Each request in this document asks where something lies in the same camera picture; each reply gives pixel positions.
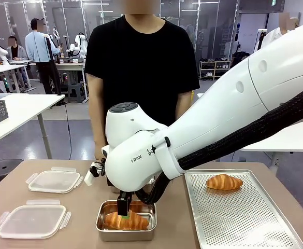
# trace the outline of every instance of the perforated baking tray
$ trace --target perforated baking tray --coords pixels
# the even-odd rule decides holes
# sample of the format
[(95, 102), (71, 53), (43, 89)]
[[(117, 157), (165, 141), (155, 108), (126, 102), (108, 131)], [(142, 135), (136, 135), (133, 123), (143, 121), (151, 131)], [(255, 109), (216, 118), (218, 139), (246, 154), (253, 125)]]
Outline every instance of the perforated baking tray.
[[(207, 188), (227, 174), (243, 181), (237, 190)], [(185, 173), (201, 248), (303, 249), (294, 228), (249, 170), (189, 170)]]

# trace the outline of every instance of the croissant on tray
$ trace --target croissant on tray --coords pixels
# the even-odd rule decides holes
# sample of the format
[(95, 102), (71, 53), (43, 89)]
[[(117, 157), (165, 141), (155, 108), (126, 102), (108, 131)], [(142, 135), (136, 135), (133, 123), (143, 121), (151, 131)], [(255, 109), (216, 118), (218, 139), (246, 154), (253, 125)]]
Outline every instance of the croissant on tray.
[(118, 215), (117, 212), (105, 216), (104, 223), (106, 226), (116, 230), (137, 231), (147, 230), (149, 221), (138, 215), (132, 210), (129, 211), (129, 218)]
[(207, 187), (218, 190), (232, 190), (241, 187), (243, 184), (241, 179), (221, 174), (207, 180)]

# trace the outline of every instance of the shoe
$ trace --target shoe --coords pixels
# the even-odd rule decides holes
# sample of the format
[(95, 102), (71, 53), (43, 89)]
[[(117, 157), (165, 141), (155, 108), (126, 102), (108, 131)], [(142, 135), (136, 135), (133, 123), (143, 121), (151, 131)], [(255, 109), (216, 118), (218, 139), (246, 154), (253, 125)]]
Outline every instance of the shoe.
[(60, 100), (59, 102), (56, 103), (56, 106), (62, 106), (62, 105), (66, 105), (67, 103), (63, 100)]

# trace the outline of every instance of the man in blue shirt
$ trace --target man in blue shirt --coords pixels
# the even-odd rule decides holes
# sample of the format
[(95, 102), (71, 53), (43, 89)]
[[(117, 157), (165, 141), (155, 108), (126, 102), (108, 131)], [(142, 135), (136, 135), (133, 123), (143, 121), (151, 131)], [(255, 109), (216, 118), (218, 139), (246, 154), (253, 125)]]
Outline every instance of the man in blue shirt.
[[(56, 48), (48, 34), (42, 33), (44, 30), (43, 20), (34, 18), (31, 21), (32, 32), (30, 32), (25, 39), (26, 51), (30, 60), (36, 63), (36, 67), (39, 73), (41, 82), (43, 83), (46, 94), (52, 94), (52, 86), (50, 78), (52, 79), (56, 93), (61, 94), (61, 86), (58, 70), (52, 58), (49, 55), (49, 49), (47, 46), (46, 38), (49, 38), (52, 55), (60, 53), (60, 48)], [(64, 101), (57, 103), (57, 106), (66, 104)]]

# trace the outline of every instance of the black cable sleeve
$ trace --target black cable sleeve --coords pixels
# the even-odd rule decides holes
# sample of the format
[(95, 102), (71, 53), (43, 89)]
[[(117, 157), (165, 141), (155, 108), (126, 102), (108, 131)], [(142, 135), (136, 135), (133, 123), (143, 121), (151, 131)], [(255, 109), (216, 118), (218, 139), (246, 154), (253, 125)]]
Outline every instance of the black cable sleeve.
[(283, 128), (303, 119), (303, 92), (260, 119), (223, 139), (178, 160), (180, 167), (189, 170), (203, 163), (228, 155), (247, 145), (266, 139)]
[(162, 172), (157, 178), (150, 194), (146, 193), (143, 189), (135, 191), (135, 194), (144, 204), (154, 204), (162, 197), (169, 182), (170, 179)]

